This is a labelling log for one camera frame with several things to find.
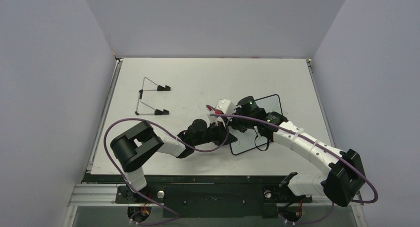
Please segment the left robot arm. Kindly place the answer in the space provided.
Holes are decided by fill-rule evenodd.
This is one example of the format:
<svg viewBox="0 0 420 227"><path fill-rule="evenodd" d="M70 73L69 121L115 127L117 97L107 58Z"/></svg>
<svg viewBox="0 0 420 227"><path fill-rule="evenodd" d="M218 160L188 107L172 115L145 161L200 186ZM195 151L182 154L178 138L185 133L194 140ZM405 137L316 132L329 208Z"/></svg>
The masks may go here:
<svg viewBox="0 0 420 227"><path fill-rule="evenodd" d="M123 179L128 182L128 195L135 202L142 202L147 198L143 165L155 153L183 159L191 155L199 145L213 143L216 145L214 150L217 150L238 141L224 123L217 120L207 124L203 119L196 119L175 138L169 134L158 135L154 127L157 125L142 120L110 142L110 148L122 167Z"/></svg>

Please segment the aluminium frame rail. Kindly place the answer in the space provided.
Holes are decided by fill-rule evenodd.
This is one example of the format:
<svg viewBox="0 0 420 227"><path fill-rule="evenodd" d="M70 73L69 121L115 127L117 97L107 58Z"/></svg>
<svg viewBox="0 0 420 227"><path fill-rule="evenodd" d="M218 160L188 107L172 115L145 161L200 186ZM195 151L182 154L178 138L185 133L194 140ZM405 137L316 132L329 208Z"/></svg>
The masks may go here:
<svg viewBox="0 0 420 227"><path fill-rule="evenodd" d="M96 152L97 152L99 139L101 137L104 122L105 122L105 119L106 119L106 114L108 112L108 108L109 108L109 104L110 104L110 100L111 100L110 96L112 96L112 93L114 92L114 88L115 88L115 85L116 85L116 82L117 82L117 79L118 79L123 61L124 61L123 57L118 58L116 60L115 67L114 67L114 70L113 70L113 73L112 73L112 76L111 76L111 81L106 84L105 100L103 102L103 105L101 106L102 109L101 109L101 112L100 112L99 123L96 126L97 129L96 129L96 133L95 133L95 136L94 136L94 142L93 142L93 145L92 145L92 149L90 151L90 156L89 156L89 159L88 159L88 162L87 162L85 173L90 173L92 168L93 168L94 159L95 159L95 155L96 155Z"/></svg>

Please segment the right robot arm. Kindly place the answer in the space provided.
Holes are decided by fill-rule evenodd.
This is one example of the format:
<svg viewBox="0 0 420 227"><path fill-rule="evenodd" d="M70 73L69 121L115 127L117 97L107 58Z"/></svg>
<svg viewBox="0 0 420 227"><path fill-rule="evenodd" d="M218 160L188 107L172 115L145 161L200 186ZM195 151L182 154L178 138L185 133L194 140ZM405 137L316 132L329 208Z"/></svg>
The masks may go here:
<svg viewBox="0 0 420 227"><path fill-rule="evenodd" d="M219 100L217 110L240 132L254 130L259 136L295 152L318 168L320 175L293 174L280 186L279 194L291 201L297 196L326 196L334 204L348 206L365 184L365 171L360 155L350 149L343 151L308 135L277 111L266 111L252 96L237 104Z"/></svg>

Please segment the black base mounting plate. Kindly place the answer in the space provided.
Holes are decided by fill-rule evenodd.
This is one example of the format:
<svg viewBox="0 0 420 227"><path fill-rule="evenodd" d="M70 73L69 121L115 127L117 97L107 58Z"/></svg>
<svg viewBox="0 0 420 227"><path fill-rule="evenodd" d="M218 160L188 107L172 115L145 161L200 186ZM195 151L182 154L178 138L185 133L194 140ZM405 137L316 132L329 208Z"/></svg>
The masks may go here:
<svg viewBox="0 0 420 227"><path fill-rule="evenodd" d="M278 213L300 217L301 204L317 200L313 196L295 196L285 185L288 180L288 176L147 175L147 186L138 193L131 191L120 175L87 173L82 181L115 186L113 203L127 204L130 213L142 211L141 218L151 212L155 203L170 208L164 210L165 218L266 219L276 218Z"/></svg>

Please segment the black framed small whiteboard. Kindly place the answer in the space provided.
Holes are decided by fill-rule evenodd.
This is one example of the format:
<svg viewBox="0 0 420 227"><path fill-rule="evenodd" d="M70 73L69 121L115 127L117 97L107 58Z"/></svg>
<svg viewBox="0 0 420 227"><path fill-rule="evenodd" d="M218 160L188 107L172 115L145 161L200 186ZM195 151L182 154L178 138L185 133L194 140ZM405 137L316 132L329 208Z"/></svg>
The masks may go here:
<svg viewBox="0 0 420 227"><path fill-rule="evenodd" d="M279 124L283 120L280 96L273 94L257 99L252 96L245 97L237 103L235 114ZM229 126L229 131L238 138L237 142L229 145L231 153L235 156L253 149L264 152L273 142L274 128L259 122L253 130L247 130L244 133L234 130L231 126Z"/></svg>

